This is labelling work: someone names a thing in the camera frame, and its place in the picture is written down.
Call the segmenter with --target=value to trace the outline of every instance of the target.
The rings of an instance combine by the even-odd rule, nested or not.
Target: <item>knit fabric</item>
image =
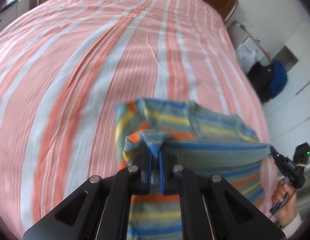
[[[143,98],[117,105],[115,137],[119,169],[146,148],[152,155],[151,195],[132,197],[127,239],[182,239],[179,196],[160,195],[160,152],[199,175],[220,174],[256,206],[264,199],[260,166],[269,145],[237,115]]]

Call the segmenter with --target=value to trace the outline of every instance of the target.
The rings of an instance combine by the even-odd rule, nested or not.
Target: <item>yellow stripe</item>
[[[226,130],[226,129],[216,128],[216,127],[207,126],[207,125],[199,125],[198,127],[199,127],[199,129],[201,129],[205,132],[236,136],[236,133],[234,133],[233,131],[230,131],[230,130]],[[242,134],[241,132],[239,133],[239,136],[241,136],[247,142],[258,142],[256,140],[256,138],[246,136],[246,135]]]
[[[241,192],[242,195],[246,194],[246,193],[249,193],[251,190],[253,190],[254,188],[256,188],[257,186],[261,185],[261,182],[257,182],[256,184],[254,184],[253,186],[250,186],[249,188],[243,190]]]
[[[134,213],[129,216],[129,220],[138,220],[138,219],[164,219],[164,218],[175,218],[180,217],[180,211],[171,211],[171,212],[157,212],[157,213]]]
[[[133,151],[133,152],[123,152],[123,157],[124,157],[124,159],[125,159],[125,161],[130,161],[130,160],[132,160],[136,155],[138,155],[138,154],[140,154],[140,153],[142,153],[142,152],[137,152],[136,150],[135,151]]]
[[[225,130],[225,129],[220,129],[212,126],[207,126],[207,125],[199,125],[199,129],[205,131],[205,132],[212,132],[212,133],[218,133],[218,134],[227,134],[227,135],[233,135],[236,136],[236,134],[233,131]]]
[[[182,234],[181,231],[177,231],[174,233],[167,233],[167,234],[161,234],[161,235],[156,235],[155,239],[165,239],[165,240],[176,240],[176,239],[183,239],[183,236],[180,236]],[[133,240],[136,238],[132,238],[133,235],[131,234],[127,234],[127,240]],[[143,236],[142,239],[151,239],[154,240],[154,235],[150,235],[150,236]]]
[[[127,111],[127,113],[118,122],[118,125],[116,126],[116,132],[115,132],[116,141],[118,140],[120,134],[122,133],[125,125],[130,121],[130,119],[132,119],[133,116],[134,114],[131,111]]]
[[[147,108],[144,109],[145,116],[152,117],[156,120],[171,122],[171,123],[178,123],[183,125],[190,125],[189,121],[186,118],[176,117],[170,114],[159,114],[153,113],[149,111]]]
[[[239,135],[247,142],[259,142],[259,140],[257,140],[256,138],[249,137],[249,136],[244,135],[242,133],[239,133]]]

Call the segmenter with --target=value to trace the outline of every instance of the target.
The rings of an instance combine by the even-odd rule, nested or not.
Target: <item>wire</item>
[[[289,200],[285,203],[285,205],[291,200],[291,198],[294,196],[295,192],[296,192],[296,189],[294,190],[293,194],[290,196]]]

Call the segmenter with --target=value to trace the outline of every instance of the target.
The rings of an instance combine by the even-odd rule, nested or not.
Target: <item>sweater sleeve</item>
[[[285,227],[283,227],[282,231],[284,232],[286,237],[289,237],[293,235],[293,233],[300,226],[301,223],[302,223],[301,216],[299,213],[296,213],[295,218],[290,223],[288,223]]]

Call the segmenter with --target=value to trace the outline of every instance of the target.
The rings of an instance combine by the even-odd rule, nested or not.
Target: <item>bed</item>
[[[87,177],[116,172],[120,102],[194,100],[268,142],[223,23],[236,4],[49,0],[0,33],[0,227],[21,239]],[[265,214],[275,173],[265,159]]]

